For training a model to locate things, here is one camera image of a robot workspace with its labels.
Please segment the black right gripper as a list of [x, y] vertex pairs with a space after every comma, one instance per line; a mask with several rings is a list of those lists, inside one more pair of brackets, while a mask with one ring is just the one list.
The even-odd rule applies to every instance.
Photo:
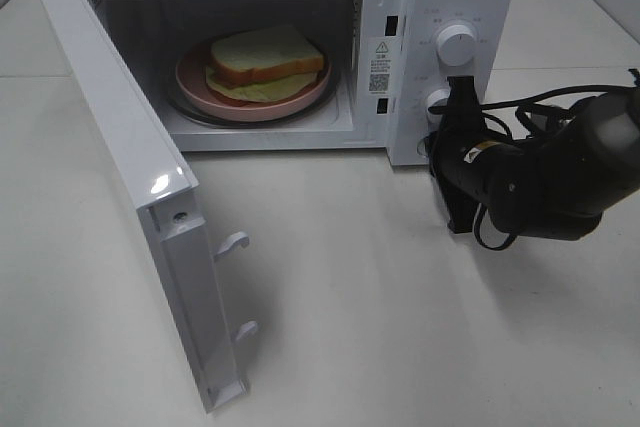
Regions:
[[480, 204], [489, 201], [490, 152], [478, 147], [489, 140], [481, 115], [474, 76], [449, 76], [446, 114], [429, 145], [431, 170], [454, 234], [473, 231]]

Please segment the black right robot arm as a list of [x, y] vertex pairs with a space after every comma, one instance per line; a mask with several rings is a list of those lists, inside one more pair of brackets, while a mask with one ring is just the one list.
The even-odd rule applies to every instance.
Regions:
[[455, 234], [479, 245], [489, 219], [506, 238], [576, 241], [639, 190], [639, 86], [579, 85], [479, 102], [471, 76], [451, 76], [426, 139]]

